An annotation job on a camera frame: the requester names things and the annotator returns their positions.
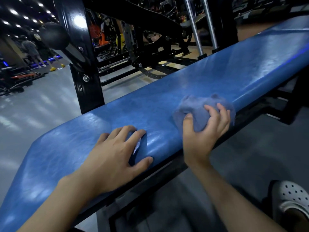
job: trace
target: forearm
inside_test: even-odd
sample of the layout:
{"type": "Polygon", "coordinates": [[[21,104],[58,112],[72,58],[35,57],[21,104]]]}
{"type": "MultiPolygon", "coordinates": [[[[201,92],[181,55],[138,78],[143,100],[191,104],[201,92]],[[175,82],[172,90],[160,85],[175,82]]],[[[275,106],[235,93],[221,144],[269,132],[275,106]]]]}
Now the forearm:
{"type": "Polygon", "coordinates": [[[67,231],[83,206],[91,199],[90,192],[79,177],[72,174],[62,178],[52,194],[18,232],[67,231]]]}
{"type": "Polygon", "coordinates": [[[211,166],[192,168],[229,232],[283,232],[211,166]]]}

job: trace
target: ceiling light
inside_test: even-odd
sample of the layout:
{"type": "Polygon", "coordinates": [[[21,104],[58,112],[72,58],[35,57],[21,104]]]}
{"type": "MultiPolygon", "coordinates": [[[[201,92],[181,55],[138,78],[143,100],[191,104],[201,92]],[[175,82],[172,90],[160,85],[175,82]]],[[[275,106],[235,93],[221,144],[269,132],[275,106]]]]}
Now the ceiling light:
{"type": "Polygon", "coordinates": [[[13,10],[13,9],[10,9],[10,12],[11,12],[12,14],[18,15],[18,13],[17,13],[15,10],[13,10]]]}

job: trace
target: bolt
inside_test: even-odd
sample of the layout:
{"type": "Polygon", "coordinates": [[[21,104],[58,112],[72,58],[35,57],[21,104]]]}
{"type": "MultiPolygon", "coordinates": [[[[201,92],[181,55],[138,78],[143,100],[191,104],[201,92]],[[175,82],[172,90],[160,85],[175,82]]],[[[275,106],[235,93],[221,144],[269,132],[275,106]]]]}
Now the bolt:
{"type": "Polygon", "coordinates": [[[90,77],[87,76],[87,75],[84,75],[83,80],[84,80],[84,82],[88,82],[88,81],[90,81],[90,77]]]}

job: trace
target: hand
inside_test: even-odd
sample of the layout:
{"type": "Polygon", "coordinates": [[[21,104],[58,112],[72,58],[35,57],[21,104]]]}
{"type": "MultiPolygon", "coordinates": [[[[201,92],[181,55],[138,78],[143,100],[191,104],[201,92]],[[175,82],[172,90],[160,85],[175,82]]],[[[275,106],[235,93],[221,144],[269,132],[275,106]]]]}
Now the hand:
{"type": "Polygon", "coordinates": [[[214,144],[230,126],[230,110],[217,104],[220,114],[211,106],[205,105],[210,118],[202,132],[194,132],[192,114],[187,114],[183,120],[183,153],[184,161],[190,168],[208,166],[209,154],[214,144]]]}
{"type": "Polygon", "coordinates": [[[114,129],[111,134],[100,136],[85,162],[76,171],[76,175],[90,187],[93,197],[117,189],[149,167],[152,157],[146,157],[133,167],[128,163],[137,142],[145,133],[145,130],[136,131],[133,126],[124,126],[114,129]],[[130,131],[135,132],[125,141],[130,131]]]}

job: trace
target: chrome pole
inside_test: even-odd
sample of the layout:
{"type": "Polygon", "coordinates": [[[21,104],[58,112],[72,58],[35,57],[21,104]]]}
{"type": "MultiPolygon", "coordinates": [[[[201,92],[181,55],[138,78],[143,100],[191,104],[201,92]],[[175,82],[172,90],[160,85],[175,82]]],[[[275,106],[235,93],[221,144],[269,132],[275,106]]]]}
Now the chrome pole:
{"type": "Polygon", "coordinates": [[[209,32],[211,34],[211,42],[213,43],[214,49],[217,49],[218,44],[217,44],[216,36],[214,34],[214,26],[213,26],[212,21],[211,21],[211,13],[209,11],[209,6],[208,6],[207,0],[203,0],[203,6],[204,6],[204,11],[205,11],[205,14],[206,14],[207,22],[208,22],[209,32]]]}
{"type": "Polygon", "coordinates": [[[203,48],[202,48],[202,44],[201,44],[200,38],[199,38],[198,33],[197,33],[197,28],[196,28],[196,24],[195,24],[194,15],[193,15],[193,12],[192,12],[190,0],[184,0],[184,1],[185,1],[185,4],[186,4],[186,7],[187,7],[187,11],[189,13],[190,22],[191,22],[191,26],[192,26],[192,30],[193,30],[193,34],[194,34],[194,38],[195,38],[195,42],[196,42],[196,46],[197,46],[197,49],[198,49],[198,53],[201,56],[201,55],[204,54],[204,52],[203,52],[203,48]]]}

